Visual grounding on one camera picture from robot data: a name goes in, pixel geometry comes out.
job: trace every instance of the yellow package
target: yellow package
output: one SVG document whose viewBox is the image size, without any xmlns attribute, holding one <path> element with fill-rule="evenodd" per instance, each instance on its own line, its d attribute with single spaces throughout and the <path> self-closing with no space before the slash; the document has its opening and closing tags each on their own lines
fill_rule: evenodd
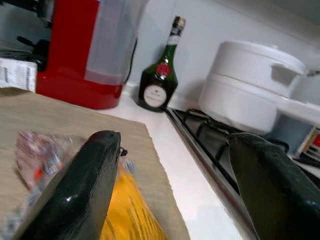
<svg viewBox="0 0 320 240">
<path fill-rule="evenodd" d="M 118 167 L 100 240 L 166 240 L 132 175 Z"/>
</svg>

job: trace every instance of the wooden cutting board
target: wooden cutting board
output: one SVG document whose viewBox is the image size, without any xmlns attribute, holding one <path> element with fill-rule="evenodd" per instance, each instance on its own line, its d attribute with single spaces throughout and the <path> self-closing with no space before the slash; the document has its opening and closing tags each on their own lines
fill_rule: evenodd
<svg viewBox="0 0 320 240">
<path fill-rule="evenodd" d="M 135 163 L 134 179 L 169 239 L 189 239 L 167 174 L 146 126 L 13 88 L 0 90 L 0 223 L 28 191 L 15 166 L 19 130 L 88 138 L 100 130 L 121 133 L 121 145 Z"/>
</svg>

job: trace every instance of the white pot lid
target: white pot lid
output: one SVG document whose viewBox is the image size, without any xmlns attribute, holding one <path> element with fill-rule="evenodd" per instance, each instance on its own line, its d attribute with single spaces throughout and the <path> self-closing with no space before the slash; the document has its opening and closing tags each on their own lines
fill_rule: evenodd
<svg viewBox="0 0 320 240">
<path fill-rule="evenodd" d="M 229 50 L 234 49 L 238 51 L 245 51 L 262 55 L 273 60 L 285 63 L 303 72 L 306 71 L 306 66 L 299 59 L 284 51 L 280 51 L 276 45 L 263 45 L 250 41 L 230 40 L 224 41 L 220 47 Z"/>
</svg>

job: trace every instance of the bottle label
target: bottle label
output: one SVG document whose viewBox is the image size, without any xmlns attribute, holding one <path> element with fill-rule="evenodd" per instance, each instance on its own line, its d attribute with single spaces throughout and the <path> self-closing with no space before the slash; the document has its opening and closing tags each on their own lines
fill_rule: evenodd
<svg viewBox="0 0 320 240">
<path fill-rule="evenodd" d="M 150 85 L 145 88 L 143 98 L 150 107 L 158 108 L 165 103 L 167 94 L 162 87 Z"/>
<path fill-rule="evenodd" d="M 169 76 L 171 74 L 170 66 L 164 62 L 161 62 L 156 66 L 156 71 L 160 76 Z"/>
<path fill-rule="evenodd" d="M 180 40 L 180 36 L 179 35 L 170 35 L 167 41 L 167 45 L 178 45 Z"/>
</svg>

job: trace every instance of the countertop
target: countertop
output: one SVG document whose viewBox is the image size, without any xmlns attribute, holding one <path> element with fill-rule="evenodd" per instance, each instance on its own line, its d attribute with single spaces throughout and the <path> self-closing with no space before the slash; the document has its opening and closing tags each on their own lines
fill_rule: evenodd
<svg viewBox="0 0 320 240">
<path fill-rule="evenodd" d="M 165 113 L 137 106 L 125 92 L 117 107 L 98 112 L 146 125 L 191 239 L 243 238 Z"/>
</svg>

